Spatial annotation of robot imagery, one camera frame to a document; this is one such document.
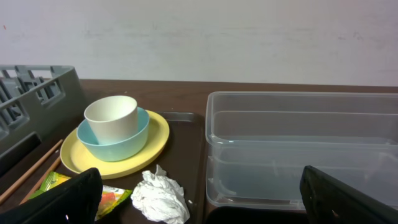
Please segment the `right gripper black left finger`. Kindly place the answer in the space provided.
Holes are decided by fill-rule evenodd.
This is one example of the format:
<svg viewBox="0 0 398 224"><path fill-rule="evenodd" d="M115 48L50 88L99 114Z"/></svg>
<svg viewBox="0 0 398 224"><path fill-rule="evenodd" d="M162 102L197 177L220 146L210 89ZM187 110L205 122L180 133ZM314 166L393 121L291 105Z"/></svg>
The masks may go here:
<svg viewBox="0 0 398 224"><path fill-rule="evenodd" d="M90 168L2 213L1 224L94 223L102 191L99 170Z"/></svg>

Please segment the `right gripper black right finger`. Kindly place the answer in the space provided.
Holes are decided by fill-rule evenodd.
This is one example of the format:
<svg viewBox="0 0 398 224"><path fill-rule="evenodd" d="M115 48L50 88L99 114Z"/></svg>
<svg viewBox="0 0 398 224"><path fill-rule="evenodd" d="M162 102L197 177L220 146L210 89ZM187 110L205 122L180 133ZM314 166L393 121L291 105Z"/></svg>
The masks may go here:
<svg viewBox="0 0 398 224"><path fill-rule="evenodd" d="M397 210L313 166L305 166L300 193L310 223L397 224Z"/></svg>

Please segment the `green yellow snack wrapper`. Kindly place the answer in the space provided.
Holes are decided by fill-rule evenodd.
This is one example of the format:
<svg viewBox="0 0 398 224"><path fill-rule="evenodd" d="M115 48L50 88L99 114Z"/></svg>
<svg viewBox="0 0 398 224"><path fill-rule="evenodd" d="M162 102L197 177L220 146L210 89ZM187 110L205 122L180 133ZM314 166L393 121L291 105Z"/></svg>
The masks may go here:
<svg viewBox="0 0 398 224"><path fill-rule="evenodd" d="M41 183L41 186L28 199L32 199L40 194L62 184L70 177L51 171ZM116 187L103 186L101 201L96 213L95 221L111 213L120 203L124 202L132 194L131 190L119 189Z"/></svg>

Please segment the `white tissue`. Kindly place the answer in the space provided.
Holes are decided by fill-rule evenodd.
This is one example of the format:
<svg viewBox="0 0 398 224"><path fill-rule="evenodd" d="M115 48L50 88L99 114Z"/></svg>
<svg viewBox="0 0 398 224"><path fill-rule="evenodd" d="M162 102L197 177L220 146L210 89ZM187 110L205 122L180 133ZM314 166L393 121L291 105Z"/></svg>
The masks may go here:
<svg viewBox="0 0 398 224"><path fill-rule="evenodd" d="M153 222L184 224L190 218L184 188L167 177L160 165L154 173L142 172L142 181L132 191L131 200L133 207Z"/></svg>

